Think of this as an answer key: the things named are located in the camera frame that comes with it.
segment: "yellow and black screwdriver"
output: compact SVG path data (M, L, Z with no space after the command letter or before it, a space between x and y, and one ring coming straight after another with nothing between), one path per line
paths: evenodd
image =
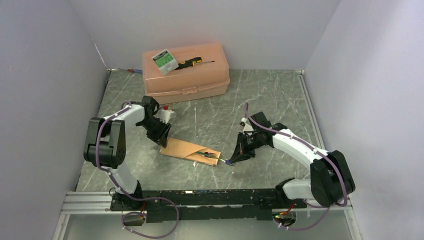
M178 67L175 68L175 70L185 69L188 67L193 67L195 64L207 64L207 63L213 63L215 61L202 61L202 58L200 56L186 60L185 62L178 63Z

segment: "orange plastic box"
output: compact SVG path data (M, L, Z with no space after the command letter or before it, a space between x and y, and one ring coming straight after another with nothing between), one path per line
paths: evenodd
M203 62L194 66L172 70L162 75L152 56L161 50L148 51L142 55L145 94L160 104L169 104L225 94L230 75L227 59L220 43L208 43L186 47L169 48L178 63L195 57Z

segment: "marble pattern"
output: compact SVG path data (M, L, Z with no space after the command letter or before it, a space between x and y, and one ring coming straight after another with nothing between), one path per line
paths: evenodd
M299 137L317 145L305 103L305 95L293 70L230 70L227 93L204 99L172 103L175 111L169 137L210 147L229 158L237 142L244 103L250 114L264 112L271 123L288 126ZM118 111L124 101L140 101L144 95L140 74L113 71L98 112L99 117ZM126 158L131 173L144 190L274 188L287 178L308 178L309 170L288 154L263 146L256 158L232 167L195 163L159 153L143 127L133 126L126 135ZM109 178L85 162L77 191L107 191Z

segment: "green label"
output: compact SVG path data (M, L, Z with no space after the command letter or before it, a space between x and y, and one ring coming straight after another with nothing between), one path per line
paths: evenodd
M171 54L168 51L163 51L159 55L153 58L153 61L158 68L163 67L164 65L168 64L172 60L174 60L174 58L171 56Z

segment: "orange napkin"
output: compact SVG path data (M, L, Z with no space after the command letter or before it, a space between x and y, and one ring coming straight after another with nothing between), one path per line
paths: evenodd
M197 154L196 152L209 152L214 153L219 158L221 155L220 151L212 150L205 146L200 146L191 142L178 140L175 138L168 138L166 148L161 147L160 153L180 159L188 159L196 162L201 162L209 165L217 165L218 159L205 157Z

